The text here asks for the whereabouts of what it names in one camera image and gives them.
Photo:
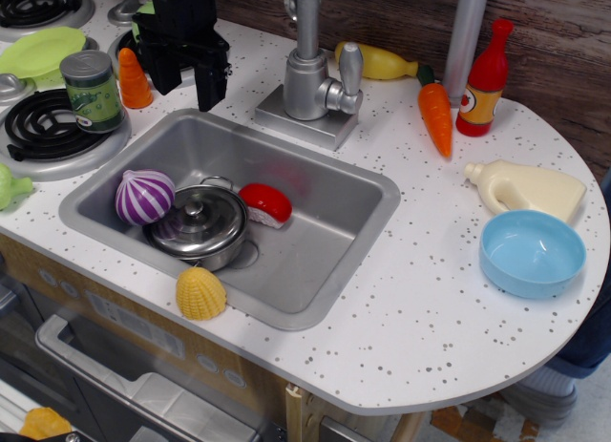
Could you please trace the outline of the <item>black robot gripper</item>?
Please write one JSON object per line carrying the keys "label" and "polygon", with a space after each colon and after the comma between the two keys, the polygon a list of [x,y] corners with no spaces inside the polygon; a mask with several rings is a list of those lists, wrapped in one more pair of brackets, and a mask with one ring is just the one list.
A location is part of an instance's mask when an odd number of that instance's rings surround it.
{"label": "black robot gripper", "polygon": [[228,43],[216,32],[216,0],[152,0],[154,39],[137,43],[157,91],[168,95],[181,83],[180,63],[195,71],[199,110],[208,112],[226,96],[231,65]]}

